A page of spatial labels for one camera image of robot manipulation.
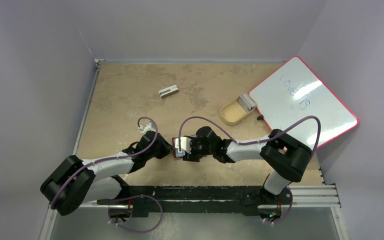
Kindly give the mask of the red card holder wallet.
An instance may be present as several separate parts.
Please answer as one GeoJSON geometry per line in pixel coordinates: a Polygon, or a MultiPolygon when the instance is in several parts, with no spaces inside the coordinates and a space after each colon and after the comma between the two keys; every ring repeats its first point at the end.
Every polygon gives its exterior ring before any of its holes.
{"type": "Polygon", "coordinates": [[[179,148],[179,139],[177,137],[173,137],[171,140],[172,146],[174,147],[174,157],[176,159],[182,159],[187,154],[187,152],[179,148]]]}

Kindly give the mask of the white credit card black stripe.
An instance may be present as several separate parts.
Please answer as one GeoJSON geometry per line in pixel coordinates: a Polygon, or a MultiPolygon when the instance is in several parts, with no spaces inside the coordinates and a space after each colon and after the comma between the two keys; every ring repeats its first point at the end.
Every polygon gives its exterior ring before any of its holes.
{"type": "Polygon", "coordinates": [[[178,137],[179,149],[182,149],[185,152],[187,152],[187,154],[190,154],[191,153],[191,140],[192,139],[188,136],[178,137]]]}

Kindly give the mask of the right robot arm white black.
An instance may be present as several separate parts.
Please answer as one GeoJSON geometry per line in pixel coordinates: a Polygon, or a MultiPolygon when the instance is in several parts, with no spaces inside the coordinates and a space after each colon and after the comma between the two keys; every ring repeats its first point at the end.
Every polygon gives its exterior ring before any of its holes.
{"type": "Polygon", "coordinates": [[[274,129],[267,138],[251,141],[222,139],[209,126],[196,131],[194,136],[181,136],[173,140],[182,159],[199,162],[211,156],[222,164],[243,160],[264,160],[273,169],[264,181],[260,196],[268,204],[280,198],[281,192],[290,183],[302,180],[312,158],[312,150],[280,129],[274,129]]]}

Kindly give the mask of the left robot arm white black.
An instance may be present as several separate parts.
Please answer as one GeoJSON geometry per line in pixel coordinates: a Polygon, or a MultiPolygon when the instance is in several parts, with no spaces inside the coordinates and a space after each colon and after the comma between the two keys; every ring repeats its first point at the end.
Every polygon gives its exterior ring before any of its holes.
{"type": "Polygon", "coordinates": [[[174,151],[160,133],[147,131],[139,141],[122,151],[103,158],[66,157],[40,186],[50,208],[66,216],[81,204],[110,199],[118,205],[129,199],[127,184],[121,174],[142,169],[147,161],[163,159],[174,151]]]}

